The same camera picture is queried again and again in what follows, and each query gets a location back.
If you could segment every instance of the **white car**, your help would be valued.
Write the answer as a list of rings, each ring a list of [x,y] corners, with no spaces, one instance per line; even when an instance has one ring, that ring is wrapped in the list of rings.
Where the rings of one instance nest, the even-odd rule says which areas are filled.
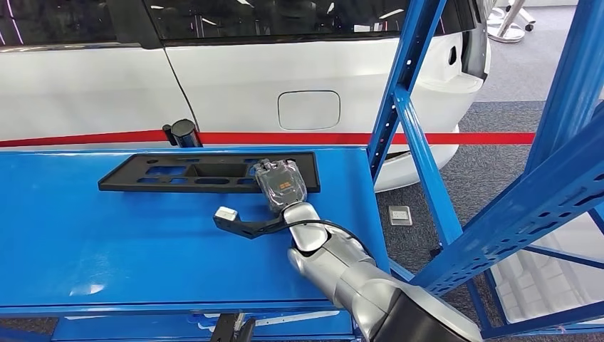
[[[204,133],[257,133],[238,144],[292,133],[307,134],[309,145],[338,144],[347,133],[370,133],[409,1],[3,1],[0,143],[167,146],[144,137],[182,118]],[[445,7],[412,92],[426,133],[457,132],[486,79],[483,1]],[[73,144],[118,132],[136,133]],[[266,141],[264,133],[278,134]],[[432,147],[439,167],[457,147]],[[416,181],[407,146],[393,145],[376,191]]]

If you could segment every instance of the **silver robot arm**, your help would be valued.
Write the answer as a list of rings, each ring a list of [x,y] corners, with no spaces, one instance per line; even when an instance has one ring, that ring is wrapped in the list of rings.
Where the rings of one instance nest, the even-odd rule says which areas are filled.
[[[352,315],[366,341],[482,341],[477,325],[466,316],[376,267],[350,233],[337,224],[317,223],[314,207],[304,202],[306,187],[295,162],[263,160],[256,165],[256,180],[269,207],[290,229],[293,267]],[[225,210],[219,209],[217,216],[228,216]],[[312,223],[296,224],[304,221]]]

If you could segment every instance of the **gray carpet floor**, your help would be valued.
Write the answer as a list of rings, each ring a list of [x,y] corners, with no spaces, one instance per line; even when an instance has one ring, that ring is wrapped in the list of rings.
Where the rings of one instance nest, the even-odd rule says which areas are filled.
[[[477,98],[478,102],[461,121],[462,131],[532,132],[536,129],[574,8],[536,8],[529,11],[537,19],[537,24],[535,31],[528,33],[521,43],[491,42],[491,73]],[[442,178],[462,224],[521,173],[528,151],[528,146],[459,148],[451,162],[442,169]],[[419,271],[429,261],[429,251],[437,246],[437,236],[421,187],[413,185],[385,192],[379,194],[377,200],[390,256],[409,270]],[[389,205],[410,206],[413,225],[390,226],[387,219]],[[477,283],[487,302],[489,315],[495,317],[484,280],[479,277]],[[450,292],[445,299],[477,321],[465,286]],[[0,320],[4,326],[47,333],[52,331],[54,322],[45,318]],[[604,341],[604,335],[531,336],[503,338],[501,341]]]

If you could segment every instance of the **perforated metal upright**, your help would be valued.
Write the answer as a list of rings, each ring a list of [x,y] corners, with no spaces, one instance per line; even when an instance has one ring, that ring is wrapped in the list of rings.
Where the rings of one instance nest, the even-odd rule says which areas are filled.
[[[578,2],[524,173],[463,229],[410,100],[417,69],[427,47],[425,39],[433,32],[443,3],[412,2],[368,147],[375,181],[385,151],[401,122],[443,247],[417,275],[413,276],[392,261],[393,273],[438,296],[468,283],[485,338],[540,330],[550,333],[552,330],[542,329],[560,325],[572,328],[572,323],[603,317],[604,301],[601,301],[493,328],[481,307],[477,289],[469,280],[525,247],[579,264],[600,269],[604,266],[597,260],[529,246],[587,211],[604,232],[604,204],[599,205],[604,200],[604,103],[596,107],[604,84],[604,39],[601,36],[604,1]],[[416,22],[415,29],[408,28],[407,25]]]

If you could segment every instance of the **transparent plastic cover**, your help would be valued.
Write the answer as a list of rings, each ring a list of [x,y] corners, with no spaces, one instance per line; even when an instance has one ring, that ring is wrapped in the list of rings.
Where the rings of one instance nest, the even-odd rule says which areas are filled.
[[[271,211],[279,213],[290,204],[306,200],[306,185],[293,160],[264,159],[255,164],[254,169]]]

